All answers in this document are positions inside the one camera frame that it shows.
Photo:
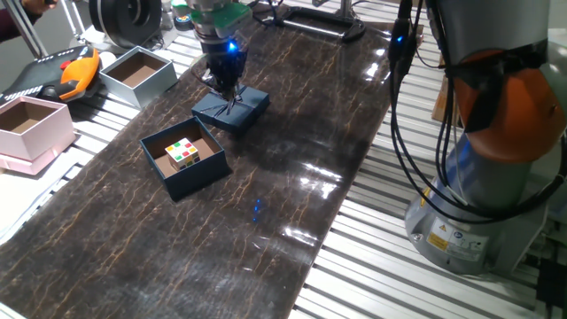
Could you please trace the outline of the person's bare hand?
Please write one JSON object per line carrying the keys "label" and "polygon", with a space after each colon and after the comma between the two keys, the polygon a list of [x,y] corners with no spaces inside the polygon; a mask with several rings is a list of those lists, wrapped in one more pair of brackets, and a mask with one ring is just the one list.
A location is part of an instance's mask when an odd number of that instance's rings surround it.
{"label": "person's bare hand", "polygon": [[57,6],[57,0],[21,0],[22,6],[29,12],[41,15]]}

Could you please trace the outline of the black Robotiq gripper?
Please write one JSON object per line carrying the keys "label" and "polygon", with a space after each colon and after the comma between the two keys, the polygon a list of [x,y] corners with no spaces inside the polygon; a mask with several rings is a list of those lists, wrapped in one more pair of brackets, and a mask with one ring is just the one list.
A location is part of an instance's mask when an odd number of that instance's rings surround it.
{"label": "black Robotiq gripper", "polygon": [[239,78],[242,76],[247,60],[247,48],[230,37],[219,43],[202,43],[206,54],[206,67],[211,80],[206,80],[216,94],[225,101],[239,99]]}

